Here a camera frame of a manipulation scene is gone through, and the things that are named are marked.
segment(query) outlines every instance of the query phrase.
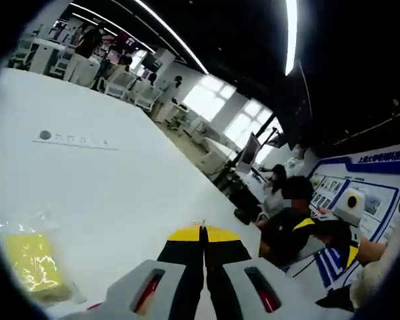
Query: ceiling light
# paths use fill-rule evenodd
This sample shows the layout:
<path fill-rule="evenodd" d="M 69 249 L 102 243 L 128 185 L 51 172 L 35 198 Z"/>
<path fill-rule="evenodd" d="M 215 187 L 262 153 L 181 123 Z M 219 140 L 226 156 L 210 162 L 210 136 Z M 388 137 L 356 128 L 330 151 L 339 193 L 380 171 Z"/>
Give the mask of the ceiling light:
<path fill-rule="evenodd" d="M 75 17 L 77 17 L 77 18 L 80 18 L 80 19 L 83 19 L 83 20 L 85 20 L 85 21 L 87 21 L 87 22 L 90 22 L 90 23 L 92 23 L 93 25 L 98 25 L 96 22 L 94 22 L 94 21 L 92 21 L 92 20 L 89 20 L 88 18 L 82 17 L 81 15 L 78 15 L 78 14 L 76 14 L 76 13 L 73 13 L 73 16 L 75 16 Z M 110 34 L 112 34 L 114 37 L 117 36 L 116 33 L 112 32 L 111 30 L 109 30 L 109 29 L 107 29 L 107 28 L 104 28 L 104 30 L 108 31 L 108 32 L 109 32 Z"/>
<path fill-rule="evenodd" d="M 145 46 L 148 50 L 150 50 L 152 53 L 154 53 L 155 51 L 152 50 L 152 48 L 150 48 L 148 45 L 146 45 L 144 42 L 138 40 L 137 38 L 135 38 L 134 36 L 132 36 L 129 32 L 127 32 L 126 30 L 124 30 L 122 27 L 120 27 L 119 25 L 116 25 L 114 22 L 108 20 L 107 18 L 104 18 L 102 15 L 97 14 L 96 12 L 93 12 L 92 10 L 89 10 L 88 8 L 84 8 L 80 5 L 76 5 L 75 3 L 70 3 L 70 5 L 73 5 L 74 7 L 77 7 L 79 9 L 82 9 L 84 11 L 87 11 L 89 13 L 91 13 L 92 15 L 96 15 L 98 18 L 108 22 L 109 24 L 113 25 L 114 27 L 118 28 L 119 30 L 122 30 L 123 32 L 126 32 L 128 35 L 130 35 L 132 38 L 134 38 L 136 41 L 138 41 L 140 44 L 142 44 L 143 46 Z"/>
<path fill-rule="evenodd" d="M 198 66 L 200 67 L 201 70 L 203 70 L 203 72 L 205 74 L 209 74 L 209 72 L 206 70 L 205 66 L 200 62 L 199 58 L 197 58 L 194 54 L 194 52 L 192 52 L 192 50 L 188 47 L 188 45 L 182 41 L 182 39 L 178 36 L 178 34 L 176 34 L 176 32 L 174 32 L 174 30 L 172 30 L 170 28 L 170 26 L 168 26 L 166 24 L 166 22 L 164 22 L 164 20 L 162 20 L 162 18 L 160 18 L 156 12 L 154 12 L 153 10 L 151 10 L 146 4 L 144 4 L 142 1 L 140 0 L 134 0 L 134 2 L 136 2 L 138 5 L 140 5 L 142 8 L 144 8 L 150 15 L 152 15 L 158 22 L 160 22 L 160 24 L 162 26 L 164 26 L 164 28 L 166 28 L 166 30 L 168 30 L 168 32 L 170 32 L 170 34 L 172 36 L 174 36 L 174 38 L 182 45 L 182 47 L 186 50 L 186 52 L 188 52 L 188 54 L 194 59 L 194 61 L 198 64 Z"/>
<path fill-rule="evenodd" d="M 298 24 L 298 12 L 296 0 L 286 0 L 287 9 L 287 59 L 285 75 L 288 75 L 295 63 L 296 33 Z"/>

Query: yellow plastic bag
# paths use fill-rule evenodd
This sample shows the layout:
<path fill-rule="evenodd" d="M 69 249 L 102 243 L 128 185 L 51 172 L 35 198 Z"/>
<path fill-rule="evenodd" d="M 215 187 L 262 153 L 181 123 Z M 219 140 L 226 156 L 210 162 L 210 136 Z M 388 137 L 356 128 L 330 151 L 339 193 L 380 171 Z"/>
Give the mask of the yellow plastic bag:
<path fill-rule="evenodd" d="M 6 235 L 4 241 L 14 272 L 34 300 L 50 305 L 71 298 L 46 234 Z"/>
<path fill-rule="evenodd" d="M 56 229 L 43 211 L 25 218 L 18 213 L 0 223 L 2 248 L 16 280 L 44 307 L 67 300 L 86 301 L 57 261 L 57 242 L 51 239 Z"/>

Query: white table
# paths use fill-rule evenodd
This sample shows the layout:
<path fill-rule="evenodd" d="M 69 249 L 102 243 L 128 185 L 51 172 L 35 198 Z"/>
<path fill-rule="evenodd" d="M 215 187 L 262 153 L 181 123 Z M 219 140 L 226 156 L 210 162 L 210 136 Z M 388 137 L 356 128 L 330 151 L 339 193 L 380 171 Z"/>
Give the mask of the white table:
<path fill-rule="evenodd" d="M 45 129 L 112 139 L 119 150 L 32 142 Z M 110 284 L 156 259 L 172 232 L 195 221 L 236 231 L 252 257 L 259 250 L 256 226 L 234 217 L 234 205 L 140 109 L 68 82 L 5 69 L 0 220 L 42 209 L 59 226 L 58 250 L 87 298 L 48 308 L 52 316 L 103 301 Z"/>

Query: black shirt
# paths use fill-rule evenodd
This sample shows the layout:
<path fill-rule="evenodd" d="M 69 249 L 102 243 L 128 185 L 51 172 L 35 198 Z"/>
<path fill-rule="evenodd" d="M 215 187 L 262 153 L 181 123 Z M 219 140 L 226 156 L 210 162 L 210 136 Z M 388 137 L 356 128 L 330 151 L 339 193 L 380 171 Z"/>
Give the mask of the black shirt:
<path fill-rule="evenodd" d="M 309 217 L 310 212 L 302 214 L 296 209 L 284 208 L 268 220 L 262 228 L 261 240 L 270 247 L 270 256 L 267 258 L 271 262 L 286 266 L 296 258 L 307 244 L 309 233 L 302 228 L 293 229 Z"/>
<path fill-rule="evenodd" d="M 98 29 L 92 29 L 84 34 L 74 52 L 88 59 L 91 57 L 96 47 L 101 44 L 101 42 L 102 34 Z"/>

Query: blue display board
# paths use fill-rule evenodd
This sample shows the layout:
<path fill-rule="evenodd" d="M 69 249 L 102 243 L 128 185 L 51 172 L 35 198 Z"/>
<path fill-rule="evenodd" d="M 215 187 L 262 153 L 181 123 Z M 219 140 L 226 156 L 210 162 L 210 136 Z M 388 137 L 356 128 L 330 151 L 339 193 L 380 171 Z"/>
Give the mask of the blue display board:
<path fill-rule="evenodd" d="M 314 186 L 310 208 L 332 209 L 346 188 L 365 194 L 365 209 L 360 222 L 362 235 L 380 243 L 391 236 L 400 215 L 400 145 L 344 157 L 322 159 L 309 174 Z M 334 289 L 350 284 L 361 270 L 358 262 L 344 270 L 339 254 L 324 249 L 312 257 L 292 265 L 287 274 L 298 273 L 297 280 L 313 299 L 320 299 Z"/>

